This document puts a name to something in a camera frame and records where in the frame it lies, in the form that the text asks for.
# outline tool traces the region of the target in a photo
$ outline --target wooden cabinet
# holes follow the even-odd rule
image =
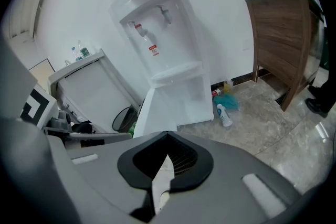
[[[254,38],[253,80],[259,67],[281,79],[289,90],[286,110],[296,93],[317,73],[324,39],[324,22],[314,0],[246,0]]]

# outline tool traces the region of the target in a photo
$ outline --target water bottle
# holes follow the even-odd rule
[[[222,106],[221,104],[217,105],[217,112],[218,115],[220,117],[220,119],[222,120],[222,124],[224,127],[229,127],[232,125],[232,120],[230,119],[229,115],[226,112],[226,109],[224,106]]]
[[[83,48],[83,46],[80,44],[80,40],[78,41],[78,49],[82,54],[83,58],[90,56],[88,49],[85,47]]]
[[[79,60],[83,59],[82,54],[80,54],[80,52],[78,50],[76,50],[75,47],[72,47],[72,54],[73,54],[76,61],[79,61]]]

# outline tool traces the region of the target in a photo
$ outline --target trash can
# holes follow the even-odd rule
[[[112,123],[112,129],[119,133],[131,133],[133,136],[133,130],[130,128],[138,120],[138,112],[134,107],[129,106],[123,109],[114,119]]]

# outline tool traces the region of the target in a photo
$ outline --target tile floor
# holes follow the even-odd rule
[[[314,86],[321,86],[328,72],[319,69]],[[285,176],[304,193],[322,182],[332,163],[336,105],[326,119],[313,114],[304,102],[306,89],[286,112],[275,99],[286,86],[271,74],[234,87],[239,110],[229,110],[233,125],[223,127],[214,107],[213,121],[180,126],[179,131],[243,148]]]

